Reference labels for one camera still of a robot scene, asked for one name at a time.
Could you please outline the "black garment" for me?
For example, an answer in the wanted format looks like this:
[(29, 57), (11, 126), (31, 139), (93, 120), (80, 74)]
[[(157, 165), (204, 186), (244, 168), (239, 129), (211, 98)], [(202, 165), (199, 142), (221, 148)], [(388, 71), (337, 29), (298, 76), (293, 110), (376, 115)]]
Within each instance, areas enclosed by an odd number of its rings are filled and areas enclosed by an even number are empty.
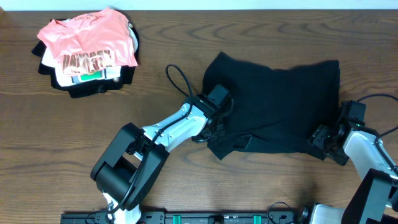
[(338, 60), (282, 70), (221, 52), (205, 71), (202, 92), (207, 95), (216, 85), (225, 87), (234, 101), (223, 118), (225, 133), (207, 143), (218, 159), (233, 151), (303, 153), (325, 159), (308, 139), (319, 125), (337, 122)]

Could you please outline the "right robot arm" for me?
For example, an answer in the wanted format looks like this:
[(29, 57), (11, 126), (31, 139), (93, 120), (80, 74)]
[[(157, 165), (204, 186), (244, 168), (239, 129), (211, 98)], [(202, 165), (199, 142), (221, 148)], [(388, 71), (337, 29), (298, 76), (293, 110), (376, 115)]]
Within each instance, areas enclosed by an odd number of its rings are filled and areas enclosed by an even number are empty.
[(365, 110), (358, 101), (342, 102), (336, 124), (319, 126), (308, 140), (339, 165), (352, 161), (361, 184), (346, 208), (316, 203), (303, 211), (301, 223), (397, 223), (384, 213), (397, 210), (397, 164), (384, 149), (381, 134), (365, 126)]

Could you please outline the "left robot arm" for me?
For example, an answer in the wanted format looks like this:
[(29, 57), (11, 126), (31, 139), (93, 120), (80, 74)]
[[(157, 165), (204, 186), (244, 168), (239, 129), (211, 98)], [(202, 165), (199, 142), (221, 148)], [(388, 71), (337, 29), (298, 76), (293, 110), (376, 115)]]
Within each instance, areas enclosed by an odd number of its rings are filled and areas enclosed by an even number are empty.
[(208, 142), (223, 134), (222, 110), (232, 105), (229, 91), (216, 85), (209, 94), (186, 98), (163, 121), (138, 128), (123, 126), (93, 166), (90, 177), (107, 200), (106, 209), (87, 223), (137, 223), (139, 204), (149, 193), (171, 150), (186, 139)]

